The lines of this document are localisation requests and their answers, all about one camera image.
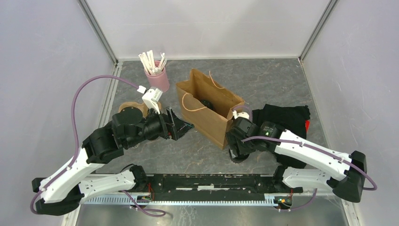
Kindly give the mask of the brown paper bag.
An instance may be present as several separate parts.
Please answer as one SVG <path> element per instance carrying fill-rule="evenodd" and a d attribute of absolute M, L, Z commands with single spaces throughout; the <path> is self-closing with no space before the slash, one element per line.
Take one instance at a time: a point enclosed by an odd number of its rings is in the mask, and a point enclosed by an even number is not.
<path fill-rule="evenodd" d="M 224 149 L 227 146 L 225 133 L 232 123 L 232 109 L 244 105 L 244 99 L 198 69 L 191 69 L 188 80 L 176 83 L 176 91 L 184 119 Z M 215 110 L 205 107 L 200 102 L 202 99 L 210 101 Z"/>

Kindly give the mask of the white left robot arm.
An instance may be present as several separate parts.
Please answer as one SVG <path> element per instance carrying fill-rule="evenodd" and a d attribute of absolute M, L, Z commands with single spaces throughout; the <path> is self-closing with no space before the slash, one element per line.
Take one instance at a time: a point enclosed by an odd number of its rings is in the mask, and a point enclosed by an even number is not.
<path fill-rule="evenodd" d="M 145 191 L 149 182 L 142 166 L 132 165 L 123 172 L 100 179 L 88 180 L 87 176 L 143 141 L 159 137 L 176 141 L 193 127 L 178 118 L 171 108 L 165 113 L 149 110 L 147 116 L 136 107 L 122 109 L 104 127 L 94 130 L 56 173 L 32 181 L 35 196 L 30 204 L 31 212 L 61 216 L 106 193 Z"/>

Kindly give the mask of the black plastic cup lid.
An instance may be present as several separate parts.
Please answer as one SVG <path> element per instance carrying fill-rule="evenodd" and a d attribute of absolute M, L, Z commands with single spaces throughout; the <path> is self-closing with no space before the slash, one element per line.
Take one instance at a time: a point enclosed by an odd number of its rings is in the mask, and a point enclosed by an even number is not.
<path fill-rule="evenodd" d="M 212 111 L 215 110 L 214 105 L 213 105 L 210 101 L 205 100 L 205 99 L 202 99 L 202 100 L 200 100 L 200 102 L 201 102 L 205 107 L 209 108 L 210 110 L 212 110 Z"/>

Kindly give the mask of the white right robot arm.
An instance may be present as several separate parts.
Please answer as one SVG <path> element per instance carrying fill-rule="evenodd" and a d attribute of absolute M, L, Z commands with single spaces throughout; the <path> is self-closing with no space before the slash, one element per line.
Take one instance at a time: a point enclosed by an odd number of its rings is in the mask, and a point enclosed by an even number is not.
<path fill-rule="evenodd" d="M 272 187 L 326 189 L 341 199 L 359 203 L 365 191 L 367 159 L 359 151 L 339 152 L 310 142 L 273 122 L 261 126 L 236 118 L 226 132 L 231 160 L 242 162 L 255 151 L 268 151 L 281 167 L 275 171 Z"/>

